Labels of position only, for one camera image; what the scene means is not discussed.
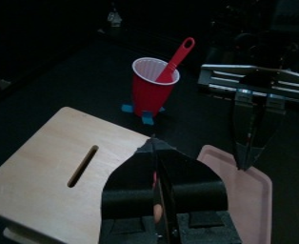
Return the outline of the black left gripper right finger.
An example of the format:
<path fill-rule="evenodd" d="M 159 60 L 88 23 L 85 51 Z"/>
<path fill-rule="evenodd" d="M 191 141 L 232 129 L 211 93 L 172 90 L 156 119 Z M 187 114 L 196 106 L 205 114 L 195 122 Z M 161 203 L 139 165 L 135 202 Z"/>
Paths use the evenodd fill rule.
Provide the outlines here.
<path fill-rule="evenodd" d="M 241 244 L 225 183 L 197 159 L 152 139 L 153 186 L 159 189 L 168 244 Z"/>

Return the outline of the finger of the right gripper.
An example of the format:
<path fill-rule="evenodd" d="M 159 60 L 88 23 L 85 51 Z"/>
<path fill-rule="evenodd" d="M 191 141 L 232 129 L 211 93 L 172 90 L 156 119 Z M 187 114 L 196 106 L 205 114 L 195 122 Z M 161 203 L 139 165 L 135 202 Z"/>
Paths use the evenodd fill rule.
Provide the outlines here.
<path fill-rule="evenodd" d="M 263 150 L 273 137 L 285 117 L 285 99 L 269 94 L 257 102 L 253 124 L 247 139 L 244 169 L 248 170 L 256 163 Z"/>
<path fill-rule="evenodd" d="M 235 103 L 232 110 L 232 131 L 236 165 L 240 170 L 247 170 L 249 168 L 252 113 L 252 95 L 249 93 L 239 91 L 235 94 Z"/>

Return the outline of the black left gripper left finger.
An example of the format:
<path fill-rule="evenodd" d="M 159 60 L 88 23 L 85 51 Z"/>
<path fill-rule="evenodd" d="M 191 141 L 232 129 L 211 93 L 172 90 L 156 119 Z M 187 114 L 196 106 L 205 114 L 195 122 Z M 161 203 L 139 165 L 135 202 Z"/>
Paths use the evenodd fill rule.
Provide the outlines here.
<path fill-rule="evenodd" d="M 98 244 L 157 244 L 149 139 L 110 173 L 101 192 Z"/>

